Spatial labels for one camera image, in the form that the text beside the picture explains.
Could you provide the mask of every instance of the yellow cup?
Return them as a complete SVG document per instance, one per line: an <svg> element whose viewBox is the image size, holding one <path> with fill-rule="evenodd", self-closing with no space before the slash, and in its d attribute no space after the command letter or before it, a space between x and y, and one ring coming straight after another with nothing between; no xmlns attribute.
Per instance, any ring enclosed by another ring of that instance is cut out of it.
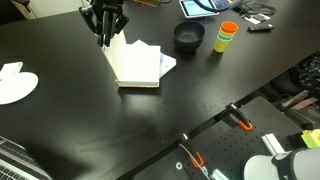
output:
<svg viewBox="0 0 320 180"><path fill-rule="evenodd" d="M232 39L222 40L217 35L216 43L214 45L214 50L218 53L223 53L227 49L231 41Z"/></svg>
<svg viewBox="0 0 320 180"><path fill-rule="evenodd" d="M221 28L220 28L220 31L219 33L222 35L222 36L226 36L226 37L231 37L231 36L234 36L234 34L236 33L237 31L233 32L233 33L227 33L227 32L224 32Z"/></svg>

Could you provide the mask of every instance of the tablet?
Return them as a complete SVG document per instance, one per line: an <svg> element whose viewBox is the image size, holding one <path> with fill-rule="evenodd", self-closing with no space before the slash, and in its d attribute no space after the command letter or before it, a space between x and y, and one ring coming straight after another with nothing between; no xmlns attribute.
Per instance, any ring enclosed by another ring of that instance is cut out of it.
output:
<svg viewBox="0 0 320 180"><path fill-rule="evenodd" d="M216 8L214 3L211 0L199 0L203 5L209 7L209 8ZM193 0L180 0L180 5L182 8L182 11L184 13L184 16L187 19L191 18L199 18L199 17L207 17L207 16L213 16L218 15L218 12L211 12L202 9L200 6L198 6Z"/></svg>

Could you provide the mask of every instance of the red clip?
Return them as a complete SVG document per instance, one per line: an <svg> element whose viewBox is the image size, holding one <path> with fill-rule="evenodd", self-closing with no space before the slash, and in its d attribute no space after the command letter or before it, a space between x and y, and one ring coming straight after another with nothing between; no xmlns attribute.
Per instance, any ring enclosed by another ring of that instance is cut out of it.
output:
<svg viewBox="0 0 320 180"><path fill-rule="evenodd" d="M250 130L252 129L252 124L251 124L251 123L249 123L249 124L250 124L249 127L246 126L242 121L238 121L237 123L238 123L239 126L240 126L243 130L245 130L245 131L250 131Z"/></svg>
<svg viewBox="0 0 320 180"><path fill-rule="evenodd" d="M201 157L201 155L200 155L200 153L199 153L198 151L196 152L196 155L198 156L198 159L199 159L199 161L200 161L200 162L198 162L199 165L200 165L200 166L203 166L203 165L204 165L204 161L203 161L203 159L202 159L202 157ZM190 160L191 160L191 162L192 162L192 164L193 164L193 166L194 166L195 168L199 168L198 165L197 165L196 162L192 159L191 156L190 156Z"/></svg>

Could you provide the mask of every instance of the orange cup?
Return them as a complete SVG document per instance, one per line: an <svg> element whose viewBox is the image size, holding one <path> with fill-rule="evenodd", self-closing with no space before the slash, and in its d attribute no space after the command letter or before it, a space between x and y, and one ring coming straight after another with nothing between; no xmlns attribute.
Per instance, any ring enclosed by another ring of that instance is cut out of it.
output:
<svg viewBox="0 0 320 180"><path fill-rule="evenodd" d="M225 21L221 24L221 30L226 33L234 33L238 30L238 25L230 21Z"/></svg>

